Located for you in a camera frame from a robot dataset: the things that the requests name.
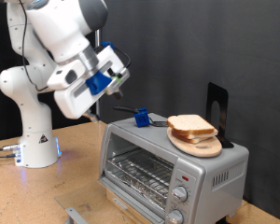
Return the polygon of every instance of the wooden table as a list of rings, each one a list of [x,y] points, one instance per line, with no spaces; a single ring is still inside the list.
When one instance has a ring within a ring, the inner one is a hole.
[[[21,168],[14,165],[13,159],[0,159],[0,223],[64,223],[67,214],[54,198],[98,179],[104,130],[103,122],[54,130],[63,155],[50,167]],[[17,141],[18,138],[0,141],[0,147]],[[279,219],[247,202],[243,202],[235,217],[228,221],[232,224],[280,224]],[[122,221],[116,223],[132,222],[122,217]]]

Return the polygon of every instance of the oven top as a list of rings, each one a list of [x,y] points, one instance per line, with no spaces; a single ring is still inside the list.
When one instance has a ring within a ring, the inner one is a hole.
[[[164,118],[162,116],[153,113],[150,113],[149,116],[154,121],[167,120],[167,118]],[[135,135],[140,139],[148,141],[158,147],[164,148],[165,150],[172,152],[173,154],[175,154],[176,156],[178,156],[183,160],[191,160],[195,163],[202,165],[205,168],[210,168],[213,167],[214,165],[216,166],[216,164],[220,162],[224,162],[226,160],[232,160],[232,159],[236,160],[236,158],[239,158],[239,154],[244,157],[247,153],[246,148],[234,144],[234,148],[227,148],[227,149],[223,148],[221,154],[216,157],[212,157],[212,158],[194,157],[190,154],[187,154],[179,150],[171,143],[171,141],[167,136],[167,128],[165,127],[146,126],[146,127],[138,128],[134,118],[116,121],[113,122],[112,125],[115,125],[116,127],[121,128],[122,130],[131,133],[132,135]]]

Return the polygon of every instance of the black background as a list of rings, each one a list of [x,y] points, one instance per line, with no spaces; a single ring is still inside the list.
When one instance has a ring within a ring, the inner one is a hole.
[[[89,35],[87,38],[93,43],[94,35]],[[22,66],[22,60],[21,56],[16,54],[11,47],[7,27],[7,4],[0,4],[0,73],[14,66]],[[89,122],[86,118],[65,118],[54,101],[53,92],[39,94],[38,99],[50,107],[53,129]],[[0,140],[21,136],[21,134],[20,110],[10,98],[0,91]]]
[[[106,0],[103,40],[132,58],[112,105],[205,116],[207,85],[229,92],[227,138],[250,152],[245,197],[280,218],[280,0]],[[215,126],[218,112],[213,114]]]

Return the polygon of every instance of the black stand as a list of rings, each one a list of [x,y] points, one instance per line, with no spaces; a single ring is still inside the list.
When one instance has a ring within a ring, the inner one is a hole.
[[[214,101],[217,101],[220,106],[220,124],[218,127],[217,139],[220,141],[223,148],[232,148],[234,145],[225,138],[228,92],[225,89],[210,82],[208,83],[206,103],[206,120],[209,123],[211,123],[212,119],[212,105]]]

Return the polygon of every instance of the slice of bread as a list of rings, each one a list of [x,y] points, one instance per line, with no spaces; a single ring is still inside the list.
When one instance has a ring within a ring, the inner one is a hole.
[[[171,127],[176,134],[205,134],[213,133],[214,126],[209,124],[205,119],[199,115],[178,115],[168,118],[168,126]]]
[[[175,138],[178,138],[179,140],[182,140],[184,142],[188,142],[188,143],[192,143],[192,144],[197,144],[197,143],[200,143],[206,139],[209,139],[209,137],[198,137],[198,138],[191,138],[191,139],[188,139],[186,138],[184,135],[179,135],[179,134],[175,134],[174,132],[171,132],[171,135]]]
[[[212,133],[205,133],[205,134],[188,134],[188,135],[180,135],[180,136],[183,136],[185,138],[188,138],[188,139],[193,139],[193,138],[209,138],[209,137],[214,137],[216,136],[218,133],[217,129],[214,129],[214,131]],[[172,135],[177,135],[177,133],[175,133],[175,130],[172,130]]]

